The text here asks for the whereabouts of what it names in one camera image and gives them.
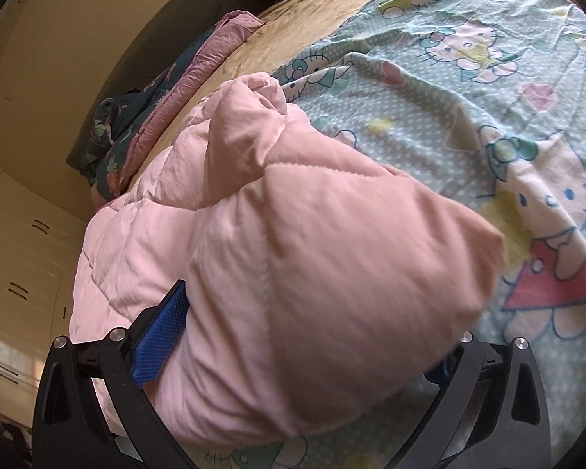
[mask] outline polka dot fabric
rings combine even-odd
[[[506,235],[477,335],[532,341],[560,459],[586,426],[586,16],[567,0],[373,0],[273,76],[317,130],[347,131]],[[304,467],[361,453],[383,467],[435,392],[413,383],[309,440]]]

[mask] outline wardrobe handle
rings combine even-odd
[[[17,296],[19,296],[20,298],[23,299],[28,299],[27,297],[25,297],[23,294],[18,293],[17,291],[14,291],[13,289],[9,288],[9,292],[13,293],[13,294],[17,294]]]
[[[36,224],[33,224],[32,226],[33,226],[35,229],[38,229],[39,231],[43,231],[44,233],[48,234],[48,232],[47,232],[45,229],[42,229],[42,228],[41,228],[41,227],[39,227],[38,225],[36,225]]]
[[[7,381],[11,381],[14,385],[19,384],[16,380],[11,379],[10,377],[6,377],[6,375],[4,375],[4,374],[0,374],[0,377],[2,377],[3,379],[6,379]]]
[[[35,222],[36,224],[39,224],[40,226],[45,226],[45,228],[50,231],[50,226],[48,224],[46,224],[45,222],[42,222],[41,220],[37,220],[34,219],[33,222]]]
[[[0,365],[0,368],[1,368],[2,370],[6,370],[7,372],[9,372],[9,373],[13,374],[15,377],[17,377],[17,372],[13,372],[12,370],[10,370],[10,369],[6,368],[6,367],[5,367],[5,366],[3,366],[3,365]]]
[[[28,294],[28,291],[27,290],[25,290],[22,286],[16,284],[15,282],[9,282],[9,285],[11,285],[14,288],[17,288],[19,290],[22,290],[24,293]]]

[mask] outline wardrobe door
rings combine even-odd
[[[62,269],[0,245],[0,365],[38,385]]]
[[[37,388],[0,369],[0,414],[32,427]]]
[[[48,261],[49,266],[72,269],[80,253],[79,248],[65,238],[56,236],[41,222],[17,216],[0,206],[0,246],[8,247],[22,259]]]
[[[0,208],[67,247],[77,250],[82,247],[86,227],[83,220],[29,191],[4,173],[0,175]]]
[[[72,318],[73,312],[73,279],[75,275],[75,266],[67,274],[61,275],[59,292],[54,305],[54,314],[52,315],[50,340],[54,340],[59,335],[69,336],[69,320]]]

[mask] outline quilted fabric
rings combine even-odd
[[[187,329],[146,387],[177,439],[347,423],[476,324],[504,257],[476,213],[323,136],[265,73],[224,83],[186,124],[89,224],[70,322],[74,341],[101,338],[186,280]]]

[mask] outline wall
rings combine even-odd
[[[91,216],[89,187],[65,158],[107,76],[168,1],[11,0],[0,19],[5,172],[69,213]]]

